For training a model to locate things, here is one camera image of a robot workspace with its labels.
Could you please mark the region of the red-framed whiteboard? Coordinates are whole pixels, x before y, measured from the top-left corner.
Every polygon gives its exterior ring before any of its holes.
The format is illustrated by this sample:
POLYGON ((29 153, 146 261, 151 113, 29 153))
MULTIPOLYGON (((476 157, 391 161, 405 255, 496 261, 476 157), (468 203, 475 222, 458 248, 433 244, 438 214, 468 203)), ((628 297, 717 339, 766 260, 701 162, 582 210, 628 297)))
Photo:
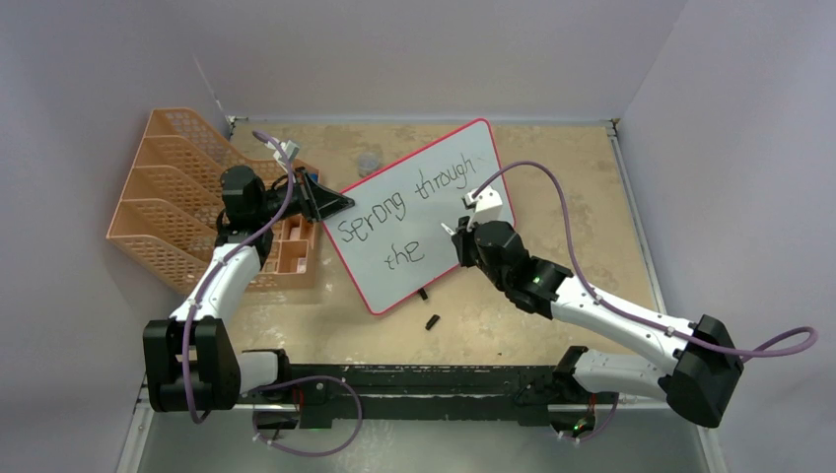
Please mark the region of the red-framed whiteboard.
POLYGON ((367 310, 380 315, 458 265, 451 237, 467 215, 462 197, 486 179, 516 218, 490 123, 475 119, 347 187, 355 206, 324 229, 367 310))

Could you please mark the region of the black marker cap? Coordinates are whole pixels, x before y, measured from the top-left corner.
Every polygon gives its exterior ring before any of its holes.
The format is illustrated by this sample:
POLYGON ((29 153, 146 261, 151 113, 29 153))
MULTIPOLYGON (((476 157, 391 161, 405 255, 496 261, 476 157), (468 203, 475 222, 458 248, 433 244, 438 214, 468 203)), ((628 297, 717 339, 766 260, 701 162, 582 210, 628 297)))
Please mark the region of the black marker cap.
POLYGON ((425 329, 427 331, 431 330, 439 320, 440 317, 437 314, 432 315, 431 318, 426 322, 425 329))

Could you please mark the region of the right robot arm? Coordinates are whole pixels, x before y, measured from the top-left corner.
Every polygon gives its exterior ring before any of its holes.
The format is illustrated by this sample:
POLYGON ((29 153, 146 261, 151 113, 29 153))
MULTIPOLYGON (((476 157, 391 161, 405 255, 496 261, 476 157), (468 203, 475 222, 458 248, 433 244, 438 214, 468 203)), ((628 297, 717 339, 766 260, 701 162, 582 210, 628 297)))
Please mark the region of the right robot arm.
POLYGON ((573 347, 553 375, 556 393, 576 401, 586 393, 619 392, 664 401, 683 419, 717 427, 743 372, 726 326, 710 315, 693 322, 624 302, 630 320, 608 309, 580 278, 532 256, 504 221, 450 232, 461 266, 478 268, 516 308, 580 326, 631 350, 611 355, 573 347))

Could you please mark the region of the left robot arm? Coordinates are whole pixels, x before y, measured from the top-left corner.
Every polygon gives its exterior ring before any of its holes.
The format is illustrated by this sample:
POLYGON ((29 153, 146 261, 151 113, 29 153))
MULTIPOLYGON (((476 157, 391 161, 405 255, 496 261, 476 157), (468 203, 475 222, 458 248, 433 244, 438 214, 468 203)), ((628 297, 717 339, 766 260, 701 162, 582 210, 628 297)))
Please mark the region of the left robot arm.
POLYGON ((237 353, 226 328, 247 287, 266 265, 273 225, 300 216, 322 222, 356 204, 318 183, 299 167, 273 186, 248 166, 220 177, 223 210, 216 220, 212 259, 190 295, 165 320, 143 331, 148 397, 157 412, 187 412, 201 423, 212 411, 230 410, 256 391, 280 403, 293 393, 294 377, 282 349, 237 353))

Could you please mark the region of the clear jar of clips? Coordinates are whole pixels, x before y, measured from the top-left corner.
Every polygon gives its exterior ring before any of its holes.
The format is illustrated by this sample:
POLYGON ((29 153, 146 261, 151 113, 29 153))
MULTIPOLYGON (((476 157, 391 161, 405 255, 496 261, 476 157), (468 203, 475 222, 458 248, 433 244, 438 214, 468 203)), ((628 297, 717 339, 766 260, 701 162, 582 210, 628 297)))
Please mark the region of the clear jar of clips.
POLYGON ((383 167, 383 158, 376 152, 364 152, 357 158, 357 171, 360 177, 367 177, 383 167))

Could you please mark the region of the orange plastic file organizer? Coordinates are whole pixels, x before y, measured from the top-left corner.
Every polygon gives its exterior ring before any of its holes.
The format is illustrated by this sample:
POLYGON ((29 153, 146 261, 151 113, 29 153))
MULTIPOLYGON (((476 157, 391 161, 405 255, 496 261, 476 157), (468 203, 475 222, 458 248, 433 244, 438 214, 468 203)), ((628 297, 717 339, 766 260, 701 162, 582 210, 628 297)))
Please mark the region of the orange plastic file organizer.
POLYGON ((221 174, 236 165, 266 185, 285 175, 272 159, 247 158, 190 108, 153 110, 107 240, 176 292, 190 293, 212 258, 221 174))

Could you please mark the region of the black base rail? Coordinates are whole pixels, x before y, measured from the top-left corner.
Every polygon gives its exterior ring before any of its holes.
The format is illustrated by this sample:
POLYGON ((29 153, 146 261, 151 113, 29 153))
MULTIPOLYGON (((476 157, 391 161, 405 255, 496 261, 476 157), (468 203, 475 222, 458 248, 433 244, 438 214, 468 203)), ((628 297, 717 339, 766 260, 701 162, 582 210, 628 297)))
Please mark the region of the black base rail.
POLYGON ((619 392, 589 393, 555 366, 293 364, 285 382, 255 389, 254 402, 293 403, 305 429, 336 419, 515 421, 569 426, 570 405, 610 404, 619 392))

